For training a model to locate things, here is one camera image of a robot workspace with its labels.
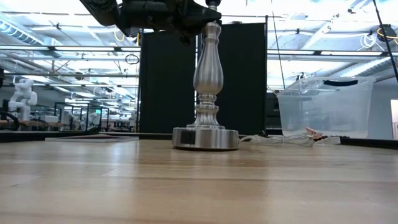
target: table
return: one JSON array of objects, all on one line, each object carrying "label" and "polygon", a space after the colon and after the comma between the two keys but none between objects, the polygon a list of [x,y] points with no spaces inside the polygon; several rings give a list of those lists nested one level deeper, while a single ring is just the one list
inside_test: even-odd
[{"label": "table", "polygon": [[0,144],[0,223],[397,223],[398,151]]}]

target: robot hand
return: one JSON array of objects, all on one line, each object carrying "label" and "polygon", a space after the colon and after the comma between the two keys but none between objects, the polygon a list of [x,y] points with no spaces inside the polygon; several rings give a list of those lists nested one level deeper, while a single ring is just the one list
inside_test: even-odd
[{"label": "robot hand", "polygon": [[[221,19],[221,13],[193,0],[80,0],[103,26],[117,25],[128,37],[139,29],[175,31],[182,41],[198,35],[208,22]],[[221,0],[214,0],[218,5]]]}]

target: lamp base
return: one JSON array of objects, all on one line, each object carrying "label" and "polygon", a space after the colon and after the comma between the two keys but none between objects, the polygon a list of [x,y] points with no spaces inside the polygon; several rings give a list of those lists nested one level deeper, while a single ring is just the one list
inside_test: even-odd
[{"label": "lamp base", "polygon": [[174,147],[202,151],[231,151],[239,147],[239,134],[235,130],[174,128]]}]

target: plastic storage container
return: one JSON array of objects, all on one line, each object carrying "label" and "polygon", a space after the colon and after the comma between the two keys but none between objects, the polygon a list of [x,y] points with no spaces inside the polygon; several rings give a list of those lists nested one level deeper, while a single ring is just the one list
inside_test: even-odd
[{"label": "plastic storage container", "polygon": [[366,138],[373,77],[317,77],[296,81],[281,91],[284,136],[312,128],[327,136]]}]

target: black backdrop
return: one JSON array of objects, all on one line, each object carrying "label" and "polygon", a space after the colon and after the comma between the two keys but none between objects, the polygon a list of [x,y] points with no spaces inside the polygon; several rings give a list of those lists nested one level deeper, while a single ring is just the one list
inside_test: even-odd
[{"label": "black backdrop", "polygon": [[144,34],[140,63],[141,133],[172,133],[194,122],[195,42],[168,32]]},{"label": "black backdrop", "polygon": [[218,53],[224,87],[217,96],[217,119],[240,134],[257,134],[264,129],[265,43],[264,24],[222,26]]},{"label": "black backdrop", "polygon": [[[218,94],[217,118],[227,129],[257,134],[264,129],[266,47],[264,24],[223,25],[218,46],[224,87]],[[144,34],[141,47],[140,129],[171,133],[194,121],[195,42],[177,35]]]}]

